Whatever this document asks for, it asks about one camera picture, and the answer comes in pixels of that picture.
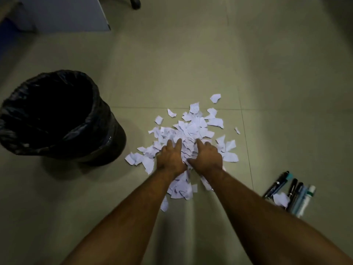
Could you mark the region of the person's left hand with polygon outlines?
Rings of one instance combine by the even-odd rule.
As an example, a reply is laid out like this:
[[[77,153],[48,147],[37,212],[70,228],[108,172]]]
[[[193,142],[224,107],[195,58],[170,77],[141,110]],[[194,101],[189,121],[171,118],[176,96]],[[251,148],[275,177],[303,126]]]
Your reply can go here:
[[[178,177],[184,173],[187,165],[183,162],[181,152],[165,151],[165,146],[157,155],[157,170],[164,171],[173,178]]]

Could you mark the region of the person's right hand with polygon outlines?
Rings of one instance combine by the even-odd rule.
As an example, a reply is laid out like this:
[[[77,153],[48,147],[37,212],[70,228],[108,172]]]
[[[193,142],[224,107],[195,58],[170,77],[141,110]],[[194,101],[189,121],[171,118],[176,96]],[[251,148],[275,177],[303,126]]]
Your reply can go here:
[[[217,148],[210,142],[203,143],[200,139],[196,139],[198,149],[197,166],[192,166],[195,171],[207,176],[213,172],[218,172],[223,169],[223,160]]]

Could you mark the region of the pile of torn paper pieces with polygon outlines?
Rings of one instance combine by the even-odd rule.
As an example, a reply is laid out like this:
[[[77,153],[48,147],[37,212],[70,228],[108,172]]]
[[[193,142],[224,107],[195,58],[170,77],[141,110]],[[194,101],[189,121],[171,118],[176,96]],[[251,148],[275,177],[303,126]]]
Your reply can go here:
[[[182,120],[179,120],[173,127],[162,127],[164,119],[157,116],[155,119],[157,126],[148,131],[149,134],[154,135],[153,144],[149,147],[139,147],[138,152],[131,152],[125,157],[125,161],[131,166],[142,164],[145,172],[150,175],[154,171],[154,158],[162,147],[166,146],[169,140],[175,145],[181,139],[181,159],[188,168],[170,183],[160,207],[162,212],[166,212],[169,207],[167,196],[171,199],[191,200],[198,191],[197,184],[192,184],[190,180],[192,166],[188,163],[188,159],[196,159],[198,156],[197,139],[203,143],[212,143],[215,133],[209,130],[210,126],[224,128],[223,119],[217,118],[216,109],[209,108],[207,113],[208,115],[203,115],[199,102],[191,104],[189,111],[183,113]]]

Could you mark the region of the person's left forearm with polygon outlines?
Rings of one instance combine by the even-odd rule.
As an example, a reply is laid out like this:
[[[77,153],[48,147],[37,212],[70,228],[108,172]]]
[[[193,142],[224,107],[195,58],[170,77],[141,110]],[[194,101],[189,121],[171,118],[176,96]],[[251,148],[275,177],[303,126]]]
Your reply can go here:
[[[171,182],[186,170],[162,167],[84,237],[61,265],[139,265]]]

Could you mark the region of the person's right forearm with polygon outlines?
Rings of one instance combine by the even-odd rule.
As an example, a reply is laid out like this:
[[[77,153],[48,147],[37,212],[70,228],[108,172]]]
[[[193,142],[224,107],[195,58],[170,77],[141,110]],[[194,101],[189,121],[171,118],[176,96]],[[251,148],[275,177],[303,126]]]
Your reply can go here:
[[[253,265],[353,265],[316,229],[265,201],[222,167],[198,173],[214,189]]]

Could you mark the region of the black trash bin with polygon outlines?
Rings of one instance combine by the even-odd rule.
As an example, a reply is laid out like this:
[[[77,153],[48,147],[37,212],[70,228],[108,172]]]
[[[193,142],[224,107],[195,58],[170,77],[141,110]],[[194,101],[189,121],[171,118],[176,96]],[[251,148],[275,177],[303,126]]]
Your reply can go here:
[[[122,154],[127,141],[126,133],[116,120],[113,112],[110,113],[108,127],[107,136],[104,139],[103,144],[87,156],[74,159],[74,162],[98,167],[113,162]]]

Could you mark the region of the black pen with teal cap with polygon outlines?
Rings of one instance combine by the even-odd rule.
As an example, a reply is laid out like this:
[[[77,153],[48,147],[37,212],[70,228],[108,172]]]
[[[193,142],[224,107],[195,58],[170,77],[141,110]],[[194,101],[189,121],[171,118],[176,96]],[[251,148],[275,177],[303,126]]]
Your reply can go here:
[[[284,184],[286,184],[289,171],[280,174],[277,180],[270,186],[270,188],[262,195],[264,199],[270,199]]]

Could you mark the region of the single white paper scrap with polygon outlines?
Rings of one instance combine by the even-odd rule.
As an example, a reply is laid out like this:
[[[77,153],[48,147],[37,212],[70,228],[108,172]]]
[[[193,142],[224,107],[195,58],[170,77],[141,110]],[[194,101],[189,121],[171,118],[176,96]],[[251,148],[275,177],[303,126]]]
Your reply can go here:
[[[272,196],[272,199],[273,199],[275,205],[283,207],[284,209],[286,209],[290,203],[289,196],[284,192],[275,193]]]

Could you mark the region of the short black pen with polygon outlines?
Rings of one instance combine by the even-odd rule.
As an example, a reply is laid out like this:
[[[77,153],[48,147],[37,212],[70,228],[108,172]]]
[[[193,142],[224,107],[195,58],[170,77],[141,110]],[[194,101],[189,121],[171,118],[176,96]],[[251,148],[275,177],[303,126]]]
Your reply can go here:
[[[293,199],[293,196],[295,194],[295,188],[297,186],[297,183],[298,183],[298,180],[296,178],[293,178],[291,184],[290,184],[290,187],[289,187],[289,190],[288,190],[288,193],[287,193],[287,196],[289,198],[289,200],[292,200]]]

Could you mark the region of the long black pen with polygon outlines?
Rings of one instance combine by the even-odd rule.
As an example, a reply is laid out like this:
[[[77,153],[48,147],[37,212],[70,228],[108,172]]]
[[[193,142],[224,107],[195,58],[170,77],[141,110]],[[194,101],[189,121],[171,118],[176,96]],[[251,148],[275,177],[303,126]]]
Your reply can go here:
[[[292,196],[292,198],[291,198],[291,200],[290,200],[290,202],[288,204],[288,207],[286,208],[287,212],[291,213],[293,211],[294,206],[295,206],[295,204],[296,204],[296,202],[297,202],[297,200],[299,198],[299,195],[300,195],[300,193],[302,191],[303,186],[304,186],[303,182],[299,182],[297,184],[297,186],[295,187],[294,195]]]

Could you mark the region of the pale blue pen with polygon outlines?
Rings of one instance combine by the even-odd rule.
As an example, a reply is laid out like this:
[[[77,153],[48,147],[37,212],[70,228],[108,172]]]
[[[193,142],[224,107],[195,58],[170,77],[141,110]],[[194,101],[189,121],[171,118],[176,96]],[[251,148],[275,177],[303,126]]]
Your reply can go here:
[[[293,207],[292,207],[292,209],[290,211],[292,215],[296,215],[297,214],[297,212],[298,212],[298,210],[299,210],[299,208],[301,206],[302,200],[304,199],[304,197],[305,197],[305,195],[307,193],[307,190],[308,190],[308,188],[305,185],[303,185],[302,188],[301,188],[301,191],[297,195],[297,197],[296,197],[296,199],[294,201],[294,205],[293,205]]]

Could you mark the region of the white marker with green band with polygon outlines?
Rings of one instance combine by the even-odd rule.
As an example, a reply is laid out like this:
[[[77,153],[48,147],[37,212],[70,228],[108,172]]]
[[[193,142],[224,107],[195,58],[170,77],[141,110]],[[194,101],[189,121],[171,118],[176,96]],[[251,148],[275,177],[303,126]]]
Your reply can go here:
[[[308,207],[311,199],[313,198],[315,191],[316,191],[316,186],[314,186],[314,185],[310,185],[307,188],[307,191],[305,192],[305,195],[303,196],[303,199],[300,203],[300,207],[296,213],[297,218],[301,218],[304,215],[304,212],[305,212],[306,208]]]

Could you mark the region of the black trash bag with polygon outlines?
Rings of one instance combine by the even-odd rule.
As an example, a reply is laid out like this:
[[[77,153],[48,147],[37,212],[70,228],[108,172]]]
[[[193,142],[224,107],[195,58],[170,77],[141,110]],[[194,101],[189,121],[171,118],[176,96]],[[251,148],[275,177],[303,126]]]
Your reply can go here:
[[[86,73],[41,73],[3,101],[0,144],[19,156],[74,161],[103,144],[111,112]]]

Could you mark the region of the white cabinet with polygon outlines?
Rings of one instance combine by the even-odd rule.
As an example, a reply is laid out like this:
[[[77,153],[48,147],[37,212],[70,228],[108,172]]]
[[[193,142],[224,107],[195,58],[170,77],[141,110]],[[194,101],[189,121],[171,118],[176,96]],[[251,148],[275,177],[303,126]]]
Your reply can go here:
[[[99,0],[19,0],[41,33],[110,31]]]

